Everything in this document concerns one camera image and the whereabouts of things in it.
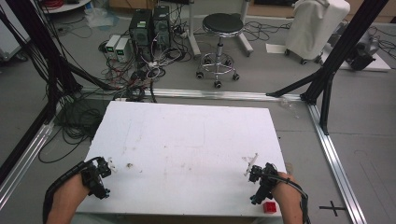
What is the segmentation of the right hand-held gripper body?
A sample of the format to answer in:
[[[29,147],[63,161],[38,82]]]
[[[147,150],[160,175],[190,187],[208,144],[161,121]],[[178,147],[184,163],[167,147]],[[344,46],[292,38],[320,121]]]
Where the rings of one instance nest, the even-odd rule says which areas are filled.
[[[265,199],[272,199],[271,190],[276,185],[276,180],[271,175],[277,175],[277,169],[269,162],[263,168],[253,165],[248,180],[252,183],[259,182],[260,186],[256,193],[250,197],[252,204],[261,204]]]

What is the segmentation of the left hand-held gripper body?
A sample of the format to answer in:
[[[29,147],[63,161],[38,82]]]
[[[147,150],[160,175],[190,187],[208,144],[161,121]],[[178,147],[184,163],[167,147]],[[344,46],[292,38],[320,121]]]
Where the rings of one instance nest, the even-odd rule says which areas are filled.
[[[109,196],[110,190],[104,187],[102,179],[110,175],[108,162],[103,157],[95,157],[84,163],[81,171],[82,184],[90,190],[90,195],[104,199]]]

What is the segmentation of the person's right hand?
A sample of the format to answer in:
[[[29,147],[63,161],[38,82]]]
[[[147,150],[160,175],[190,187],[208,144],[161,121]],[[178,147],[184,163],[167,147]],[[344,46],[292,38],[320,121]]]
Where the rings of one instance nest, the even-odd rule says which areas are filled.
[[[272,189],[272,195],[279,205],[300,204],[301,194],[291,185],[278,182]]]

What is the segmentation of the person's left hand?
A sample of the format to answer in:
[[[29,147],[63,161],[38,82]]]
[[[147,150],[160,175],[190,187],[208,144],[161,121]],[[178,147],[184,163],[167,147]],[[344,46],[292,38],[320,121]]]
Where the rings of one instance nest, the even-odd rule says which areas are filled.
[[[82,176],[74,175],[56,191],[54,203],[63,209],[76,209],[89,192],[90,190],[82,183]]]

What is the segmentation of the white power supply unit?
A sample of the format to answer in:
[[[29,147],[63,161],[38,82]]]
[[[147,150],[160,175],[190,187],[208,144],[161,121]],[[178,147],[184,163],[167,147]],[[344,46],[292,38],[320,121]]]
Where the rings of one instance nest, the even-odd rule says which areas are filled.
[[[111,60],[117,59],[116,46],[118,45],[119,40],[120,35],[113,35],[110,37],[105,45],[106,56]]]
[[[127,63],[130,59],[129,39],[122,37],[116,46],[116,54],[120,63]]]

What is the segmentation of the white paper sheet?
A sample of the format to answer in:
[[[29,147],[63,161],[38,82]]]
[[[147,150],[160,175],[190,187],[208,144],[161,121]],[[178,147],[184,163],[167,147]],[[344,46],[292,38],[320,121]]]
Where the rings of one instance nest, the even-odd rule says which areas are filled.
[[[265,47],[268,53],[284,53],[286,51],[284,45],[266,44]]]

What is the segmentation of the black computer tower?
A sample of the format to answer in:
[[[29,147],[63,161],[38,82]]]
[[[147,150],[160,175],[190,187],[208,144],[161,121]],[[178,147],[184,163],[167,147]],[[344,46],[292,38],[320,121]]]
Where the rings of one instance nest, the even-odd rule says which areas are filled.
[[[133,42],[136,59],[151,62],[151,43],[153,39],[152,12],[150,9],[138,8],[134,11],[129,25],[129,34]]]
[[[156,6],[153,9],[154,40],[158,49],[167,49],[171,46],[169,14],[169,6]]]

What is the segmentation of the black round stool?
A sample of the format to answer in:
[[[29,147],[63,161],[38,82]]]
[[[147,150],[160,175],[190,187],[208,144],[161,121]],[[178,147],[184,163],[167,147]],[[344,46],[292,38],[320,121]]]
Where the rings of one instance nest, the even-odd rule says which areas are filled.
[[[219,89],[222,86],[220,75],[232,73],[233,80],[240,78],[234,68],[233,58],[223,52],[223,39],[241,35],[244,23],[235,15],[214,13],[204,17],[202,27],[209,35],[217,36],[219,42],[215,52],[206,53],[201,58],[195,76],[202,79],[205,74],[212,74],[215,78],[214,87]]]

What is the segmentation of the clear plastic bag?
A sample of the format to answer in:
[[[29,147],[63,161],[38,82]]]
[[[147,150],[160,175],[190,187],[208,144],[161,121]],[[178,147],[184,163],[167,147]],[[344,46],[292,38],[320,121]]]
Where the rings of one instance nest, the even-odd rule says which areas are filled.
[[[115,26],[120,20],[105,8],[87,8],[84,10],[87,25],[90,28],[108,28]]]

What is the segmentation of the white covered cart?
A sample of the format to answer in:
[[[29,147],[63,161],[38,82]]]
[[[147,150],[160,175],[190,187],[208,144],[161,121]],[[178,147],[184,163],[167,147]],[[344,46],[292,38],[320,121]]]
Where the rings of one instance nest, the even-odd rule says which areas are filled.
[[[298,0],[294,4],[285,54],[296,54],[302,64],[315,60],[349,10],[346,0]]]

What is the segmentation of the black machine on board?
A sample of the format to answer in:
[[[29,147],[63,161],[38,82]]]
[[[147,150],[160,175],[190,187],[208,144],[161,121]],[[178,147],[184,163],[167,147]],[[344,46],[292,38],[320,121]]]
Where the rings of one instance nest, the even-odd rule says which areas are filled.
[[[346,57],[346,62],[355,71],[361,71],[375,60],[374,55],[379,50],[379,39],[364,33],[356,46]]]

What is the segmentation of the white floor board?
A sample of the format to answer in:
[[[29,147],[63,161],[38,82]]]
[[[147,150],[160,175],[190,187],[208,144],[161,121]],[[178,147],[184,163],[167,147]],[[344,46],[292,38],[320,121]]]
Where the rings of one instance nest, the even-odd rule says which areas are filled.
[[[332,51],[332,47],[326,44],[324,49],[322,50],[322,55],[321,55],[321,59],[323,62],[327,60],[331,51]],[[340,68],[342,70],[353,70],[353,68],[347,62],[343,62]],[[389,70],[390,67],[377,53],[374,54],[374,60],[364,68],[364,71],[372,71],[372,72],[388,72]]]

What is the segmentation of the round white table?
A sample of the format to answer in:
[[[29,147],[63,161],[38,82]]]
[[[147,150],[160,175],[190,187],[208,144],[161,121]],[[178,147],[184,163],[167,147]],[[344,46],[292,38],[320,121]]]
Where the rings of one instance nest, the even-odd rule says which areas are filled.
[[[46,14],[61,13],[89,5],[92,0],[78,0],[76,4],[63,4],[60,7],[43,7]]]

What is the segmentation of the white desk frame legs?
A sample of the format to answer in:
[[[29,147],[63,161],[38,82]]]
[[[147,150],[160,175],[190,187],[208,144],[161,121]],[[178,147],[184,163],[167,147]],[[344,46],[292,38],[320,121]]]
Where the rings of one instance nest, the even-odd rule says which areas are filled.
[[[241,12],[240,12],[240,19],[241,21],[246,20],[246,16],[248,14],[248,6],[251,0],[242,0]],[[201,56],[201,51],[199,49],[198,43],[194,36],[194,0],[188,0],[189,3],[189,19],[188,25],[189,29],[187,30],[187,37],[189,39],[191,49],[193,52],[193,58],[197,59]],[[251,47],[250,43],[248,42],[247,38],[243,33],[237,36],[238,40],[242,44],[243,49],[246,51],[247,56],[249,57],[250,54],[254,51],[253,47]]]

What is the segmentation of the black braced frame post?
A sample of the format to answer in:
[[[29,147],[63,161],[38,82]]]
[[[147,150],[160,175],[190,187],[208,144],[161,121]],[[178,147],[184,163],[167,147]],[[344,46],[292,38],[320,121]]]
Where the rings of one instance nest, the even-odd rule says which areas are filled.
[[[357,13],[354,15],[344,33],[341,35],[340,40],[335,44],[335,47],[319,70],[283,89],[267,93],[267,96],[278,98],[303,85],[309,84],[308,89],[300,95],[300,98],[308,105],[315,105],[318,97],[322,95],[318,124],[321,130],[328,135],[328,116],[332,94],[332,80],[344,60],[358,44],[358,41],[375,21],[388,1],[389,0],[363,0]]]

